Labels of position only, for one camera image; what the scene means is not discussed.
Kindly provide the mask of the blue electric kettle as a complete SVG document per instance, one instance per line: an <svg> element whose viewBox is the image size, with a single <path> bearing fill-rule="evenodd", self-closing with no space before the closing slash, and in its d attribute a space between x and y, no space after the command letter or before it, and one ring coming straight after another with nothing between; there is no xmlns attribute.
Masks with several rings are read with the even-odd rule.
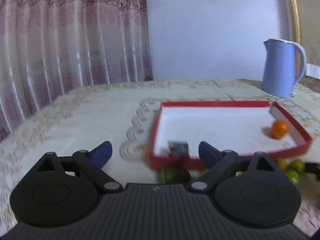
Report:
<svg viewBox="0 0 320 240"><path fill-rule="evenodd" d="M270 38L264 42L267 57L262 90L280 98L289 98L307 67L305 49L298 43Z"/></svg>

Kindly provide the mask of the gold padded headboard frame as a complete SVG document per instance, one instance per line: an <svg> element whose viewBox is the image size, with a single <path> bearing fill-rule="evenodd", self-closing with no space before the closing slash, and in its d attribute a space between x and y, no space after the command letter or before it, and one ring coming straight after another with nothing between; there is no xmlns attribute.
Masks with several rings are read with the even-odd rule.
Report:
<svg viewBox="0 0 320 240"><path fill-rule="evenodd" d="M293 40L304 47L308 63L319 66L319 0L287 1ZM300 83L308 81L319 80L305 75Z"/></svg>

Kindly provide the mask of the pink patterned curtain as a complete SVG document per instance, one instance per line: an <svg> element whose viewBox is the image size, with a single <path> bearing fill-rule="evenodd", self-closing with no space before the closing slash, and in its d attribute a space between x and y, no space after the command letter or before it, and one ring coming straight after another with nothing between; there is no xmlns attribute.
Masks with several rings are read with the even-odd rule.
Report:
<svg viewBox="0 0 320 240"><path fill-rule="evenodd" d="M152 80L147 0L1 0L1 138L58 96Z"/></svg>

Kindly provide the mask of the white wall switch panel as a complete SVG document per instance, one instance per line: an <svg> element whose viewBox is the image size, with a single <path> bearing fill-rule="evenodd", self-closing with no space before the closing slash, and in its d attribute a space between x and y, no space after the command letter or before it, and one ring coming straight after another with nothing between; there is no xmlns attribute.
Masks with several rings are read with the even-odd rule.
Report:
<svg viewBox="0 0 320 240"><path fill-rule="evenodd" d="M320 66L314 65L314 64L307 64L306 67L306 76L312 77L314 79L319 80L320 79Z"/></svg>

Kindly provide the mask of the red shallow cardboard tray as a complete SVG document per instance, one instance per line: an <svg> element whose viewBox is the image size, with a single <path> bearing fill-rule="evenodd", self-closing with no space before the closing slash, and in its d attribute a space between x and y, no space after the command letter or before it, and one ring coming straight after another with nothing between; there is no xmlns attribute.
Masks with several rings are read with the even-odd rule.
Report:
<svg viewBox="0 0 320 240"><path fill-rule="evenodd" d="M271 134L275 120L286 121L287 135ZM312 137L281 105L270 101L172 101L162 102L153 125L149 146L150 166L161 170L178 166L202 170L199 144L208 142L218 150L234 150L238 155L263 151L272 158L306 154ZM168 141L186 141L188 155L169 155Z"/></svg>

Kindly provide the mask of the dark eggplant piece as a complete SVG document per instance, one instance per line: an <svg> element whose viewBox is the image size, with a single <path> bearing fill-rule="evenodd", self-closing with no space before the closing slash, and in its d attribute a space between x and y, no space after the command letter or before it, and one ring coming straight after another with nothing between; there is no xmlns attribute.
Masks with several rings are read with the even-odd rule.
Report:
<svg viewBox="0 0 320 240"><path fill-rule="evenodd" d="M186 141L168 141L169 155L188 155L189 145Z"/></svg>

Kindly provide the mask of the green tomato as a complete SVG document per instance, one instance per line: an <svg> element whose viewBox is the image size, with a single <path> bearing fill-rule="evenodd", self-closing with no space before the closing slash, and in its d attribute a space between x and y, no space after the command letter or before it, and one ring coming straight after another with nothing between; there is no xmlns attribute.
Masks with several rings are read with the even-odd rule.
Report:
<svg viewBox="0 0 320 240"><path fill-rule="evenodd" d="M286 170L285 174L287 178L291 181L291 183L293 183L294 185L297 185L299 183L300 177L296 170L292 170L292 169Z"/></svg>
<svg viewBox="0 0 320 240"><path fill-rule="evenodd" d="M289 165L289 169L294 170L301 175L305 172L305 163L301 159L295 159Z"/></svg>

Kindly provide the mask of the small green lime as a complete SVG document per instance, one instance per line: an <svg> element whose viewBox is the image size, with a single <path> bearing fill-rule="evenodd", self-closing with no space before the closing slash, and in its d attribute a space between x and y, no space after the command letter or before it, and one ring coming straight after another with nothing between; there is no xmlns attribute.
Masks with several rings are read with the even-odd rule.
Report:
<svg viewBox="0 0 320 240"><path fill-rule="evenodd" d="M158 174L159 182L162 184L189 183L191 180L188 170L176 167L166 167Z"/></svg>

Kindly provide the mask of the embroidered cream tablecloth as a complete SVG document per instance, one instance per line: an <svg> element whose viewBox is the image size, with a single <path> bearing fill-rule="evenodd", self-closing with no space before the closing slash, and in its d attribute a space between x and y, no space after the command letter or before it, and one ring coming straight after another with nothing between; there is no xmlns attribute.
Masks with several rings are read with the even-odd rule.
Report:
<svg viewBox="0 0 320 240"><path fill-rule="evenodd" d="M167 81L80 87L57 98L1 142L1 234L15 224L9 205L13 188L46 153L68 156L92 150L103 141L113 146L104 171L122 184L155 183L146 162L152 123L162 101L276 101L313 137L304 161L319 161L319 94L296 85L293 96L275 98L259 81Z"/></svg>

